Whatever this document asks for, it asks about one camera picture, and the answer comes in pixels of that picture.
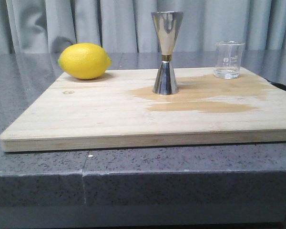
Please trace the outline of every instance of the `wet stain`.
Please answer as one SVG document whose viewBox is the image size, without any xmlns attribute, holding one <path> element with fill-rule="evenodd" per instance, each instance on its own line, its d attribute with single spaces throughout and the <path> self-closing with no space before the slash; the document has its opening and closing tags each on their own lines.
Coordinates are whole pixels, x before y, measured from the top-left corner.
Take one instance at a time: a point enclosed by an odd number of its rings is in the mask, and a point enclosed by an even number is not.
<svg viewBox="0 0 286 229">
<path fill-rule="evenodd" d="M 212 74 L 198 77 L 177 78 L 179 92 L 173 95 L 158 95 L 153 87 L 130 90 L 136 97 L 153 101 L 148 104 L 149 111 L 192 111 L 207 113 L 233 113 L 257 110 L 245 103 L 245 98 L 252 96 L 259 100 L 266 99 L 266 89 L 273 88 L 263 83 L 260 76 L 240 75 L 236 79 L 225 80 Z"/>
</svg>

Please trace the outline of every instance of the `jigger gold band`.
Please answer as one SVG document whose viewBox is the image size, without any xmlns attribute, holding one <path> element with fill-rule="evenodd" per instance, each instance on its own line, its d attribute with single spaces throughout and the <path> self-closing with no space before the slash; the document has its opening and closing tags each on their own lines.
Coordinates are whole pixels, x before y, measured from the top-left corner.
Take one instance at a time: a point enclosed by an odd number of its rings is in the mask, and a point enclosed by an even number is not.
<svg viewBox="0 0 286 229">
<path fill-rule="evenodd" d="M 172 55 L 162 55 L 161 61 L 171 61 Z"/>
</svg>

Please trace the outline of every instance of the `granite countertop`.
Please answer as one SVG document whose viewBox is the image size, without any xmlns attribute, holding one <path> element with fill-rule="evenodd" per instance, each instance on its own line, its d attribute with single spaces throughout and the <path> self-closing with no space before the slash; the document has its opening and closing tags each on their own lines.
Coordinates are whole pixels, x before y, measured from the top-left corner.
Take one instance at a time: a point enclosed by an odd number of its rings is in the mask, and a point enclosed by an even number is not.
<svg viewBox="0 0 286 229">
<path fill-rule="evenodd" d="M 157 69 L 161 59 L 159 53 L 109 55 L 110 69 Z M 0 133 L 60 76 L 58 57 L 0 55 Z M 210 67 L 214 59 L 214 52 L 173 55 L 174 68 Z M 286 84 L 286 50 L 245 51 L 242 66 Z M 15 221 L 29 209 L 30 222 Z M 92 220 L 78 209 L 105 209 L 115 216 Z M 180 209 L 187 212 L 178 214 Z M 39 210 L 64 215 L 44 221 Z M 223 219 L 223 211 L 230 216 Z M 75 212 L 77 219 L 66 220 Z M 134 212 L 137 218 L 127 217 Z M 217 217 L 191 218 L 202 212 Z M 26 153 L 0 148 L 0 228 L 281 222 L 285 217 L 286 142 Z"/>
</svg>

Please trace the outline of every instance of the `lemon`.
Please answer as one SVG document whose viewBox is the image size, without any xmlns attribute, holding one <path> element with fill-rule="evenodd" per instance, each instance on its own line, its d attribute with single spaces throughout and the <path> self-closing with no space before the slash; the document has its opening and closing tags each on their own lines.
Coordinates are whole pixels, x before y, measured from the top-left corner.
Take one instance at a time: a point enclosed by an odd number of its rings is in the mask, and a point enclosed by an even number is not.
<svg viewBox="0 0 286 229">
<path fill-rule="evenodd" d="M 104 74 L 111 60 L 101 46 L 78 43 L 67 47 L 61 53 L 58 64 L 69 75 L 88 80 Z"/>
</svg>

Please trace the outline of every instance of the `gray curtain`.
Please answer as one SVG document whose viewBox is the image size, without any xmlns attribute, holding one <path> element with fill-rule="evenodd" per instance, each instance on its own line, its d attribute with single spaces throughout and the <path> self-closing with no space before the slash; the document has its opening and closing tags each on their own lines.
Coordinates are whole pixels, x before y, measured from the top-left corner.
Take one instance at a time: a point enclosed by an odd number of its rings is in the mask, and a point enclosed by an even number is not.
<svg viewBox="0 0 286 229">
<path fill-rule="evenodd" d="M 157 52 L 152 11 L 183 11 L 175 52 L 286 49 L 286 0 L 0 0 L 0 53 L 62 52 L 92 42 L 107 52 Z"/>
</svg>

